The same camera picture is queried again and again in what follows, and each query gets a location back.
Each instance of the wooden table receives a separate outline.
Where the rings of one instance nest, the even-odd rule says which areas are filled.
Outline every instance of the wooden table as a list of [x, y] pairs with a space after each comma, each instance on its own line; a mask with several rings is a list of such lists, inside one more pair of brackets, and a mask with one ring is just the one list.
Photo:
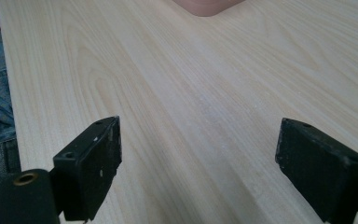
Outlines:
[[358, 0], [0, 0], [22, 169], [120, 115], [93, 223], [321, 223], [274, 154], [282, 117], [358, 151]]

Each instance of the tabletop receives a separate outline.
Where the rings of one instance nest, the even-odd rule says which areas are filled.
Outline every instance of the tabletop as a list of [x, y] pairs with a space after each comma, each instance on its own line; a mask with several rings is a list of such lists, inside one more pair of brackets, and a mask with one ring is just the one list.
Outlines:
[[21, 167], [119, 115], [93, 223], [321, 223], [274, 160], [282, 118], [358, 152], [358, 0], [0, 0]]

